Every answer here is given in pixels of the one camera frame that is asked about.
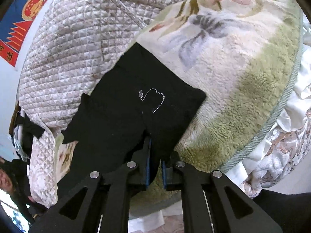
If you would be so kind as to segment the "black pants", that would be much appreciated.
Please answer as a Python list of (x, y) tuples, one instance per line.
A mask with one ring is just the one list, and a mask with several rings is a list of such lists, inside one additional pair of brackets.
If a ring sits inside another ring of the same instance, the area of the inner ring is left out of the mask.
[(160, 158), (173, 151), (206, 94), (134, 44), (103, 75), (62, 131), (65, 144), (76, 142), (70, 171), (58, 183), (65, 196), (92, 171), (109, 173), (131, 160), (150, 138), (147, 179), (156, 177)]

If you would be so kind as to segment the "white floral bed sheet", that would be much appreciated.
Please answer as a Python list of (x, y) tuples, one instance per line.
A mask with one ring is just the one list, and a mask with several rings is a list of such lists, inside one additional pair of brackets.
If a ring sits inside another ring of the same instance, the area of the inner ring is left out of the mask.
[(285, 178), (310, 152), (310, 23), (303, 20), (298, 81), (285, 109), (264, 140), (227, 173), (251, 198)]

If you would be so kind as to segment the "person in dark clothes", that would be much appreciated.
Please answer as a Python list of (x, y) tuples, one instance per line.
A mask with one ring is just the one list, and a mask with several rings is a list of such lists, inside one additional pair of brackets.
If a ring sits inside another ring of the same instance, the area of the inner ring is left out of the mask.
[(10, 195), (19, 212), (32, 225), (47, 208), (32, 197), (27, 168), (28, 164), (20, 159), (9, 162), (1, 158), (1, 190)]

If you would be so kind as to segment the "black garment at bedside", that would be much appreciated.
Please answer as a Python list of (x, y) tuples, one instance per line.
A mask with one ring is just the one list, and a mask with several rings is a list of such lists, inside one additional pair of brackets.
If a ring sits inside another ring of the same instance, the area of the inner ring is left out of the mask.
[(44, 128), (33, 123), (27, 115), (21, 116), (20, 112), (17, 113), (14, 122), (13, 142), (23, 161), (31, 157), (33, 138), (41, 138), (44, 131)]

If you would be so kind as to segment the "floral green fleece blanket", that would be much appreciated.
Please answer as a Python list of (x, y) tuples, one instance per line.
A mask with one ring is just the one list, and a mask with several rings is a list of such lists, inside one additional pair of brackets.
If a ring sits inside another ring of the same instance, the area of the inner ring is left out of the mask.
[(276, 121), (300, 40), (295, 0), (185, 0), (166, 7), (127, 51), (141, 45), (206, 94), (173, 150), (211, 171), (236, 166)]

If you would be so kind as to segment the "beige quilted comforter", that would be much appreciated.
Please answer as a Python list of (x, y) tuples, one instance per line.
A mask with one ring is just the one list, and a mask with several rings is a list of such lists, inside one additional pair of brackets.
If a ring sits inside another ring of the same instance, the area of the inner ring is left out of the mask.
[(127, 49), (134, 36), (168, 5), (185, 0), (48, 0), (34, 21), (37, 31), (18, 88), (21, 109), (43, 128), (33, 141), (30, 190), (51, 207), (69, 171), (73, 147), (59, 159), (59, 133), (80, 104)]

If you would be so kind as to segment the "red blue wall poster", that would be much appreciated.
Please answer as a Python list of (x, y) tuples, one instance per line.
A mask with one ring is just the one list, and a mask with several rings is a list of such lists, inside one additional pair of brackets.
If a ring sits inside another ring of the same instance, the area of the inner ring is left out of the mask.
[(47, 0), (5, 0), (1, 5), (1, 58), (15, 67), (25, 37)]

